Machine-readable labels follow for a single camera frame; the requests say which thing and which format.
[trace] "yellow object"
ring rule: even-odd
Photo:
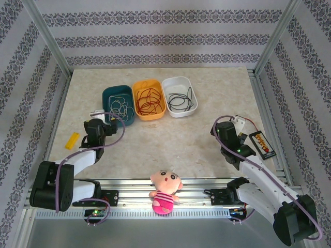
[[[79,138],[79,134],[78,133],[73,133],[72,136],[70,137],[68,143],[66,144],[65,148],[71,150],[73,148],[73,146],[75,145],[76,141]]]
[[[149,89],[149,88],[153,88],[160,93],[160,95],[161,95],[160,105],[162,107],[162,112],[157,113],[157,114],[153,113],[150,115],[140,115],[140,114],[138,114],[138,111],[137,111],[137,94],[139,95],[141,91],[144,91],[145,89]],[[164,99],[164,94],[163,94],[163,89],[162,89],[161,83],[158,80],[148,79],[148,80],[138,81],[132,86],[132,91],[133,91],[133,100],[134,100],[134,104],[135,104],[134,110],[141,120],[155,120],[155,119],[161,118],[164,115],[164,113],[167,109],[167,105],[166,105],[167,103]]]

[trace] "plastic bowl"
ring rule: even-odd
[[[150,113],[148,115],[142,115],[142,114],[138,113],[137,100],[141,96],[140,94],[142,94],[142,97],[147,96],[148,92],[147,91],[144,92],[144,90],[149,89],[149,88],[152,88],[159,92],[159,94],[161,96],[160,106],[158,106],[156,108],[156,114]],[[164,115],[164,113],[167,109],[167,105],[166,105],[166,101],[164,99],[164,94],[163,94],[161,83],[158,80],[148,79],[148,80],[138,81],[132,86],[132,90],[133,90],[133,99],[134,99],[134,103],[135,103],[134,109],[136,111],[136,114],[138,115],[138,117],[141,120],[156,120],[156,119],[161,118]]]
[[[188,94],[188,90],[191,87],[192,89],[192,98],[191,101],[193,103],[193,106],[190,108],[190,110],[185,111],[185,110],[175,110],[174,108],[169,108],[168,100],[169,97],[171,96],[172,93],[177,93],[177,94]],[[184,76],[177,76],[177,77],[172,77],[169,79],[165,79],[162,82],[162,89],[164,93],[164,98],[167,101],[167,109],[172,117],[179,118],[179,117],[185,117],[192,115],[195,110],[198,107],[198,101],[197,98],[195,97],[194,90],[192,88],[191,82],[187,77]],[[178,109],[183,109],[187,106],[187,103],[185,102],[183,105],[180,105],[183,103],[183,99],[174,99],[172,101],[172,104],[177,105],[176,108]]]
[[[130,88],[130,86],[118,85],[118,86],[109,87],[103,91],[102,108],[105,110],[105,112],[113,112],[114,114],[118,115],[116,111],[111,110],[111,107],[115,110],[120,108],[121,106],[123,106],[121,112],[125,109],[127,111],[127,115],[123,117],[124,124],[125,126],[129,126],[134,122],[134,116],[135,116],[134,101],[133,101],[132,89]],[[107,123],[110,123],[109,119],[110,116],[105,115],[105,121]],[[118,127],[123,126],[119,120],[117,120],[117,125]]]

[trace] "yellow block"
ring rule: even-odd
[[[65,148],[71,150],[73,148],[73,146],[75,145],[76,141],[79,138],[79,134],[78,133],[73,133],[72,136],[70,137],[68,143],[66,144]]]

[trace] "teal container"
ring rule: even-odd
[[[102,108],[105,112],[111,112],[119,115],[125,126],[129,126],[134,122],[135,111],[132,89],[127,85],[118,85],[105,89],[102,93]],[[106,123],[110,123],[110,116],[105,115]]]

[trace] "doll face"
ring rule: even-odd
[[[169,195],[174,194],[177,190],[180,190],[183,187],[180,177],[177,174],[166,170],[160,170],[151,175],[151,181],[155,184],[157,190]]]

